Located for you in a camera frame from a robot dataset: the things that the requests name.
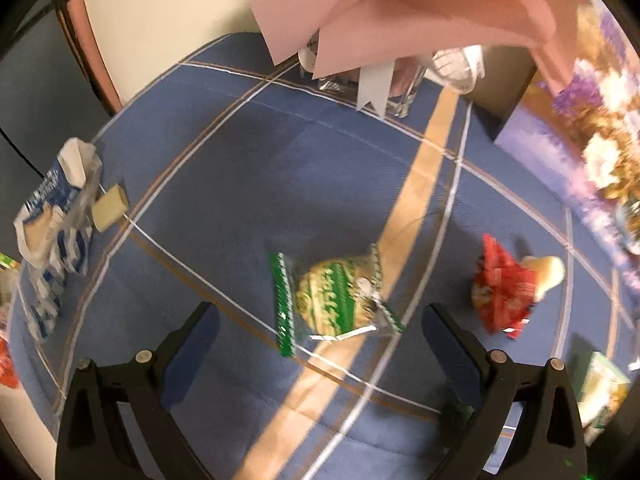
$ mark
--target blue and white package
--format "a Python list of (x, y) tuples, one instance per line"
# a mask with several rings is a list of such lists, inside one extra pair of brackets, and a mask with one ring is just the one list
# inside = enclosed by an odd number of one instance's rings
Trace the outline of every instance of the blue and white package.
[(66, 277), (88, 270), (89, 211), (101, 169), (94, 145), (69, 139), (14, 221), (18, 249), (35, 291), (36, 301), (26, 311), (37, 340), (46, 339), (56, 324)]

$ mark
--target red object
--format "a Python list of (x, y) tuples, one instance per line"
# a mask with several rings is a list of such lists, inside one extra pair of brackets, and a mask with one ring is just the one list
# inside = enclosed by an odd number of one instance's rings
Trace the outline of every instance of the red object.
[(0, 384), (17, 388), (20, 382), (15, 375), (14, 362), (11, 361), (6, 341), (0, 337)]
[(482, 239), (484, 254), (474, 277), (472, 302), (489, 333), (512, 328), (508, 337), (516, 339), (533, 304), (536, 271), (517, 264), (492, 236), (484, 234)]

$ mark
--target flower painting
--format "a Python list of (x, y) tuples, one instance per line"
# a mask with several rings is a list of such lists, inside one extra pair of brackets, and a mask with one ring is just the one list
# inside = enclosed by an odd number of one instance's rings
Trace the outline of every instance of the flower painting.
[(496, 143), (571, 206), (640, 298), (640, 60), (601, 0), (578, 9), (570, 83), (536, 73)]

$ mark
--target pink wrapping paper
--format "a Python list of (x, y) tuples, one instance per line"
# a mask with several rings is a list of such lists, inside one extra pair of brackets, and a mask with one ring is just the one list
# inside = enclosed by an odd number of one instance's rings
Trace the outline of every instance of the pink wrapping paper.
[(554, 92), (571, 80), (588, 0), (250, 0), (274, 63), (319, 30), (315, 77), (470, 44), (525, 46)]

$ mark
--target black cable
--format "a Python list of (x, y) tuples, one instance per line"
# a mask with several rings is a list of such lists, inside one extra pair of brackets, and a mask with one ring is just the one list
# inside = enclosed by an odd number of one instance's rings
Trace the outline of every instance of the black cable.
[(2, 135), (4, 137), (4, 139), (9, 143), (9, 146), (11, 146), (14, 149), (14, 152), (17, 153), (18, 155), (20, 155), (20, 158), (27, 163), (27, 165), (33, 170), (35, 171), (38, 176), (40, 178), (44, 178), (44, 175), (42, 173), (40, 173), (38, 171), (38, 168), (36, 168), (31, 161), (24, 156), (24, 154), (18, 149), (18, 146), (16, 146), (12, 140), (7, 136), (7, 134), (4, 132), (4, 130), (2, 129), (2, 127), (0, 126), (0, 135)]

